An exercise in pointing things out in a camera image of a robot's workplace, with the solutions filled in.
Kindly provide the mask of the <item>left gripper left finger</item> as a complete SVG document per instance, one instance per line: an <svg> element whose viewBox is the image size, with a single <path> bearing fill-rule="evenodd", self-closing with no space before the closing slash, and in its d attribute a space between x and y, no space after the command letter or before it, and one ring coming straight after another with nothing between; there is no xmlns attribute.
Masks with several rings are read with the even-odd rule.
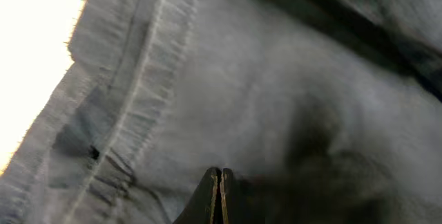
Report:
<svg viewBox="0 0 442 224"><path fill-rule="evenodd" d="M221 171L209 167L201 178L187 205L173 224L221 223L219 186Z"/></svg>

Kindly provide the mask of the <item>dark navy denim shorts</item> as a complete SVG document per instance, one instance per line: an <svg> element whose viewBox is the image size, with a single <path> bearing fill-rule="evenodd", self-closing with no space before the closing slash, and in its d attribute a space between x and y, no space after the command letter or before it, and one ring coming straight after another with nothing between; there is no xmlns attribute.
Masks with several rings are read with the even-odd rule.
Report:
<svg viewBox="0 0 442 224"><path fill-rule="evenodd" d="M441 222L441 0L87 0L2 223Z"/></svg>

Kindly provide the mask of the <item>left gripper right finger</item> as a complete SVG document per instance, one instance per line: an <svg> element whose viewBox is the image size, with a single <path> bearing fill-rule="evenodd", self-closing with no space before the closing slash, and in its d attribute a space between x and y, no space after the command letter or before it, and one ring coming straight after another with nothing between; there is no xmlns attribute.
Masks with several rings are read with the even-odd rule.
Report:
<svg viewBox="0 0 442 224"><path fill-rule="evenodd" d="M222 220L224 224L247 224L249 208L240 184L231 169L222 170L220 182Z"/></svg>

